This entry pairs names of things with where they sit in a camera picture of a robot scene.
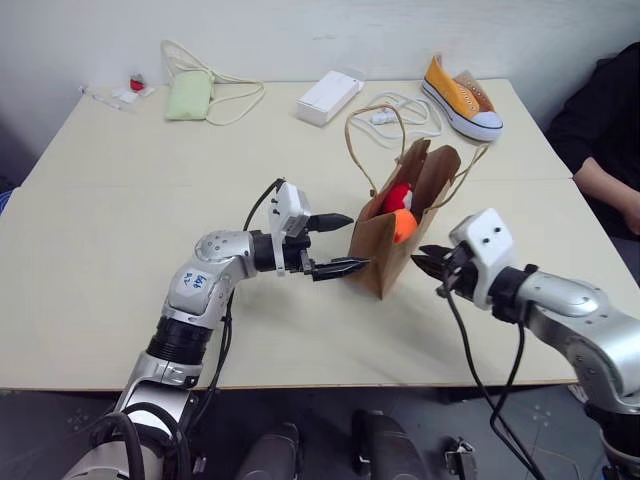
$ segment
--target gray floor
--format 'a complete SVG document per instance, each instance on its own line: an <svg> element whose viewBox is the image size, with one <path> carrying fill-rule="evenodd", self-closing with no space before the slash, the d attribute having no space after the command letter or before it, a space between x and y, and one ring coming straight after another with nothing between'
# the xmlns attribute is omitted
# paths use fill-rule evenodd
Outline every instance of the gray floor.
<svg viewBox="0 0 640 480"><path fill-rule="evenodd" d="M481 400L443 403L434 389L310 389L221 393L196 439L206 451L207 480L230 479L251 443L269 426L295 422L305 441L305 480L355 479L349 468L351 412L378 409L395 418L423 454L434 478L451 479L439 453L463 436L476 448L480 480L525 479L524 469L493 436ZM0 391L0 479L57 479L86 448L87 433L114 396ZM521 439L573 459L585 479L600 478L598 428L566 387L515 393L505 416ZM578 478L570 460L535 450L549 480Z"/></svg>

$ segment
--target hand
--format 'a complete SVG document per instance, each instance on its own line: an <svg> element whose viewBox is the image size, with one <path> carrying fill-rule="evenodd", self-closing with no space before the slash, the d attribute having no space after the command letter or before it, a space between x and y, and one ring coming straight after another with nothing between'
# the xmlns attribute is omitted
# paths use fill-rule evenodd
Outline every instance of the hand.
<svg viewBox="0 0 640 480"><path fill-rule="evenodd" d="M626 207L621 211L624 221L635 235L640 235L640 192L630 197Z"/></svg>

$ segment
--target rope handle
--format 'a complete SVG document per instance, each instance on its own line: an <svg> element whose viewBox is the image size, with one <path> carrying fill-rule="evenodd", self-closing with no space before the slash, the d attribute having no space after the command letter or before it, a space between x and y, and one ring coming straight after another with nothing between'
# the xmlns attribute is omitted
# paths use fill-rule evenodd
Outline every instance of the rope handle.
<svg viewBox="0 0 640 480"><path fill-rule="evenodd" d="M480 160L485 153L487 153L487 150L489 150L489 144L488 143L483 143L481 145L478 145L478 147L476 148L476 151L473 153L473 158L471 159L471 163L469 163L469 166L467 168L465 168L463 171L457 173L453 177L453 181L454 182L458 178L460 178L460 177L462 177L462 178L460 178L460 181L453 188L452 192L443 201L441 201L437 205L431 205L429 208L426 208L424 210L424 212L426 213L426 212L428 212L430 210L435 210L436 208L443 207L447 203L449 203L449 201L451 201L451 199L453 199L453 197L455 197L456 193L458 193L458 190L460 190L460 187L462 186L464 181L467 179L467 176L469 175L469 173L471 173L471 169L473 168L473 166L476 163L478 163L478 160Z"/></svg>
<svg viewBox="0 0 640 480"><path fill-rule="evenodd" d="M351 159L353 160L353 162L362 171L364 176L367 177L367 180L369 181L369 185L371 185L371 190L369 191L369 195L371 195L372 197L378 194L378 189L376 188L376 185L373 183L373 180L371 179L367 171L364 169L364 167L356 157L355 152L353 151L353 145L351 144L351 131L349 130L349 125L351 124L351 120L355 116L365 112L370 112L372 110L378 110L380 108L388 108L390 110L393 110L393 113L398 119L398 123L400 123L400 128L402 129L402 151L400 152L400 159L402 159L404 157L405 145L407 143L407 132L404 127L404 121L402 120L402 116L400 115L400 112L398 112L396 107L394 107L393 105L389 103L381 103L377 105L370 105L368 107L359 108L358 110L354 110L349 114L349 116L347 117L347 121L344 124L344 139L347 142L347 150L349 150L349 155L351 156Z"/></svg>

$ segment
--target white shoe sole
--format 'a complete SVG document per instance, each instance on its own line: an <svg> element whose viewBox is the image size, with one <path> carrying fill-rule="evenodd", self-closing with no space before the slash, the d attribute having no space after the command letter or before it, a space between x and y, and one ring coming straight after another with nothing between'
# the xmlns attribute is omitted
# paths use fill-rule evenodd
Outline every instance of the white shoe sole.
<svg viewBox="0 0 640 480"><path fill-rule="evenodd" d="M438 91L431 86L426 80L422 80L422 91L433 98L438 105L444 110L449 118L449 123L458 132L474 140L480 140L482 142L493 142L502 133L502 125L498 128L483 127L477 123L467 120L462 115L457 113L447 101L442 98Z"/></svg>

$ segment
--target table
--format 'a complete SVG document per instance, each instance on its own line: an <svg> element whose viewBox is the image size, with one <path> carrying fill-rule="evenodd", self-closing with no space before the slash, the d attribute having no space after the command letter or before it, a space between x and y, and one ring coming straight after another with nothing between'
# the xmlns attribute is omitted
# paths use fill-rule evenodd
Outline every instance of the table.
<svg viewBox="0 0 640 480"><path fill-rule="evenodd" d="M367 88L375 92L391 83L370 82ZM393 85L407 91L416 83ZM463 217L493 206L512 230L519 266L537 263L601 285L619 308L640 316L640 292L568 171L527 126L509 84L485 85L513 133L505 130L491 147L423 243L447 245L449 230ZM268 85L261 105L275 108L277 102L267 99L295 98L305 88ZM368 96L365 91L358 100ZM122 388L154 332L170 278L194 243L208 231L239 228L276 175L303 189L318 213L355 217L367 199L366 181L337 132L340 118L318 129L274 110L272 121L262 125L270 134L256 132L257 139L241 141L243 123L256 127L264 112L232 127L180 123L169 131L155 118L161 98L139 105L135 118L144 117L145 126L138 136L129 136L127 122L140 120L83 99L9 203L0 223L0 305L7 319L0 360L13 368L0 371L0 386ZM160 133L154 136L155 129ZM290 140L294 132L306 140ZM520 157L507 153L516 145L511 136L526 143ZM393 155L354 137L363 158L372 152L372 175L382 182ZM109 163L113 151L107 155L104 149L115 138L126 140L114 147L122 156ZM450 131L438 141L461 152L472 149ZM535 163L532 151L540 156ZM179 152L185 155L176 165L170 157ZM264 211L255 225L266 227ZM350 228L313 234L312 256L343 255L350 235ZM412 264L384 301L346 280L313 283L302 275L261 274L238 288L234 340L220 386L471 385L457 327L436 286ZM468 302L458 303L480 375L487 384L503 383L517 332ZM201 386L211 379L218 337L205 356ZM566 361L528 334L516 383L573 380Z"/></svg>

